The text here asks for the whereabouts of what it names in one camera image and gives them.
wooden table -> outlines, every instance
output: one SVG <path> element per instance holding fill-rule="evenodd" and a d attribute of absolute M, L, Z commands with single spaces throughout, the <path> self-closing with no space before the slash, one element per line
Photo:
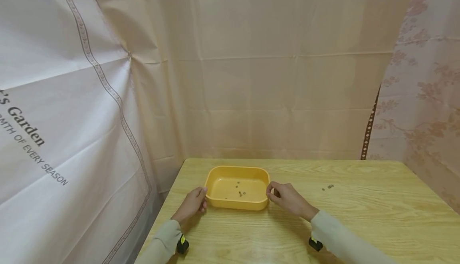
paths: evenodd
<path fill-rule="evenodd" d="M 261 167 L 271 180 L 292 183 L 311 204 L 399 263 L 460 263 L 460 216 L 396 161 L 187 159 L 141 253 L 185 195 L 204 185 L 218 165 Z M 261 212 L 209 207 L 191 222 L 184 231 L 188 254 L 170 263 L 341 263 L 325 249 L 310 248 L 309 223 L 273 203 Z"/>

tray rim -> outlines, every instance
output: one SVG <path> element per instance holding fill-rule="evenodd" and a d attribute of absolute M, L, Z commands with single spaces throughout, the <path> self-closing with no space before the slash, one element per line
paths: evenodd
<path fill-rule="evenodd" d="M 206 178 L 206 182 L 205 182 L 205 186 L 207 187 L 208 186 L 208 180 L 209 180 L 209 175 L 211 175 L 211 172 L 213 170 L 215 170 L 216 168 L 219 168 L 219 167 L 238 167 L 238 168 L 251 168 L 251 169 L 259 169 L 259 170 L 262 170 L 263 172 L 265 172 L 268 176 L 268 182 L 270 183 L 270 174 L 268 173 L 268 171 L 266 171 L 265 169 L 263 168 L 260 168 L 260 167 L 251 167 L 251 166 L 233 166 L 233 165 L 219 165 L 219 166 L 216 166 L 214 168 L 212 168 L 209 173 L 208 173 L 208 177 Z M 214 198 L 214 197 L 209 197 L 208 196 L 208 192 L 206 192 L 206 198 L 210 199 L 210 200 L 218 200 L 218 201 L 225 201 L 225 202 L 241 202 L 241 203 L 254 203 L 254 204 L 261 204 L 261 203 L 264 203 L 268 200 L 268 197 L 267 195 L 265 195 L 265 199 L 262 200 L 262 201 L 244 201 L 244 200 L 228 200 L 228 199 L 222 199 L 222 198 Z"/>

white sleeve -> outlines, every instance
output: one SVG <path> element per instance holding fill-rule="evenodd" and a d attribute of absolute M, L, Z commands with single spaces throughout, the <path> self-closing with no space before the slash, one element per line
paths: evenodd
<path fill-rule="evenodd" d="M 320 211 L 311 220 L 311 236 L 346 264 L 396 264 L 370 243 L 353 234 L 337 219 Z"/>
<path fill-rule="evenodd" d="M 161 225 L 148 248 L 137 257 L 134 264 L 166 264 L 175 254 L 181 235 L 179 222 L 168 220 Z"/>

wrist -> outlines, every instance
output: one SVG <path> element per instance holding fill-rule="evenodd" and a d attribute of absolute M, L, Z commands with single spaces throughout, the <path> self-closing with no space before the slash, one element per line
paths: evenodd
<path fill-rule="evenodd" d="M 181 226 L 182 224 L 184 224 L 185 221 L 187 221 L 186 218 L 184 218 L 183 216 L 177 215 L 176 213 L 171 217 L 171 219 L 179 222 L 179 225 Z"/>
<path fill-rule="evenodd" d="M 306 221 L 311 222 L 311 220 L 318 214 L 318 212 L 319 209 L 317 209 L 317 207 L 314 207 L 307 202 L 302 209 L 301 217 Z"/>

beige curtain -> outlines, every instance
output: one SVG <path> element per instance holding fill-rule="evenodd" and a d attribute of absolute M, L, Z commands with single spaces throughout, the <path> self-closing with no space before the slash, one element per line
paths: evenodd
<path fill-rule="evenodd" d="M 404 161 L 460 212 L 460 0 L 412 0 L 385 73 L 368 158 Z"/>
<path fill-rule="evenodd" d="M 97 0 L 160 192 L 187 157 L 359 159 L 410 0 Z"/>

